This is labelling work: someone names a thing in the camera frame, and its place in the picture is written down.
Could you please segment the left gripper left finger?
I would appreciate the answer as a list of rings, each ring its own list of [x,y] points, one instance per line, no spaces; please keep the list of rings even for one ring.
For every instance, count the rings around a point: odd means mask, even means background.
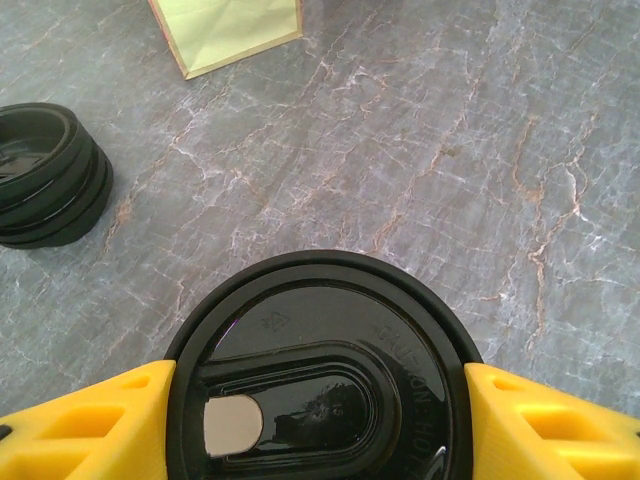
[[[173,360],[1,418],[3,479],[166,479]]]

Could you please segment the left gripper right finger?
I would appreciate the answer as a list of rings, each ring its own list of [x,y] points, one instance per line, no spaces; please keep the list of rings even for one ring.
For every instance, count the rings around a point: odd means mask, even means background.
[[[639,480],[639,420],[482,363],[464,366],[480,480]]]

